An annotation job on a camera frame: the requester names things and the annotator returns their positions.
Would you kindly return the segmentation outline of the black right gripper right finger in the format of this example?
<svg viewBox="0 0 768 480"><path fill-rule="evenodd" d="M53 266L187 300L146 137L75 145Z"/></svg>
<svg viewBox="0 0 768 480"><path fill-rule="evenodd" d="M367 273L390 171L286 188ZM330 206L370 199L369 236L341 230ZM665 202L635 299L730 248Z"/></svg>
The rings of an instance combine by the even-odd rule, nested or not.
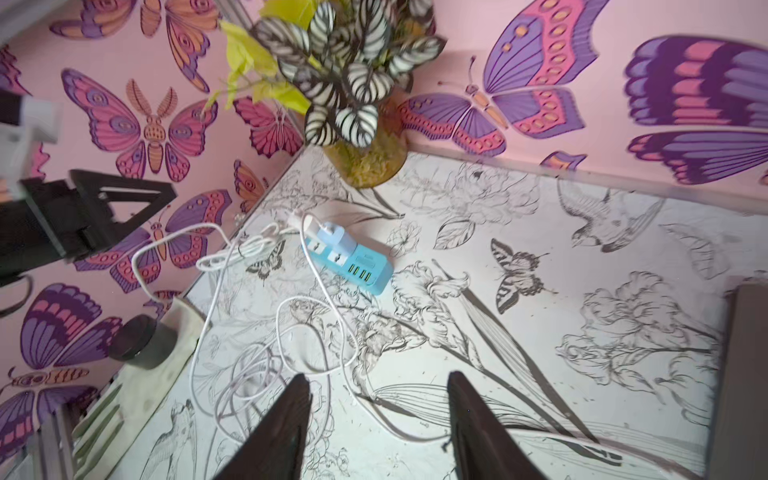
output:
<svg viewBox="0 0 768 480"><path fill-rule="evenodd" d="M450 442L458 479L538 479L546 476L513 441L466 376L449 374Z"/></svg>

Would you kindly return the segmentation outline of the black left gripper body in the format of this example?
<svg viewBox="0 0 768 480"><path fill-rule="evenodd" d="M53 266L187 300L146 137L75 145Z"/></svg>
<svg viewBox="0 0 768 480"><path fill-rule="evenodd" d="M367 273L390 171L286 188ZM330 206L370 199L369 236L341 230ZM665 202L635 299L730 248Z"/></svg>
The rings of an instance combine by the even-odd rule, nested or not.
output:
<svg viewBox="0 0 768 480"><path fill-rule="evenodd" d="M19 182L1 203L1 280L60 260L79 261L117 245L169 205L172 184L72 170L70 180Z"/></svg>

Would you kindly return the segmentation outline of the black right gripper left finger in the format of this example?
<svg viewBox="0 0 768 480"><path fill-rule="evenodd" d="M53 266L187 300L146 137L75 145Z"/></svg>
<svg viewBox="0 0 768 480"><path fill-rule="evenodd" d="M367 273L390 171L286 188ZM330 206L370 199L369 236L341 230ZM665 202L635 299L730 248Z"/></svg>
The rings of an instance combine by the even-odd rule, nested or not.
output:
<svg viewBox="0 0 768 480"><path fill-rule="evenodd" d="M311 415L310 384L303 374L288 383L216 480L300 479Z"/></svg>

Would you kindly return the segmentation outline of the teal power strip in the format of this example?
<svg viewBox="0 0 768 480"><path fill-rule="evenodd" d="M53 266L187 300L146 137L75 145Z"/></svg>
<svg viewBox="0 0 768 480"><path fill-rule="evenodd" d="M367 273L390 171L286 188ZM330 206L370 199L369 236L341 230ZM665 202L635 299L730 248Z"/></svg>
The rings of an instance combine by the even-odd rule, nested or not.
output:
<svg viewBox="0 0 768 480"><path fill-rule="evenodd" d="M368 293L381 295L392 278L393 265L385 255L357 243L353 255L339 265L328 259L330 248L321 241L309 238L305 242L313 261Z"/></svg>

